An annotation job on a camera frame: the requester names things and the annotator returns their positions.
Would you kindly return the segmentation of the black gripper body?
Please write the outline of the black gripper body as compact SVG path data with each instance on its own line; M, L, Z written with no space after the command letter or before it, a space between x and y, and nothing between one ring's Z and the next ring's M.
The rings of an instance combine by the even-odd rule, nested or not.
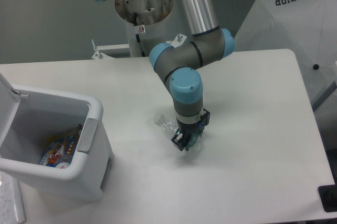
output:
M195 135L201 134L205 129L205 115L192 117L177 116L179 132L184 140L190 140Z

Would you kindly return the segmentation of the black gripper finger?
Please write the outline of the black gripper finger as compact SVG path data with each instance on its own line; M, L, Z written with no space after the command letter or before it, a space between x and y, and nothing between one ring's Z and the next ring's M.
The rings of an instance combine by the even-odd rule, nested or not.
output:
M180 129L177 129L171 138L172 143L180 151L188 151L194 145L193 136L190 133L182 133Z
M205 127L209 124L209 122L210 122L210 112L207 109L203 109L203 113L200 116L200 120L198 122L199 132L203 132Z

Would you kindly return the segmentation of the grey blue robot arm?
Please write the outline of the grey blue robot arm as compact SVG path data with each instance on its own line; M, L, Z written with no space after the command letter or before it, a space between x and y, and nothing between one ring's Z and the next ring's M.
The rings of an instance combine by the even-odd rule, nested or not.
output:
M140 55L147 55L153 70L170 93L177 121L171 140L179 150L188 150L209 124L203 106L203 83L198 69L219 61L234 51L229 30L220 28L211 0L182 0L193 39L178 47L163 42L147 54L144 47L149 27L171 13L173 0L115 0L115 9L133 28Z

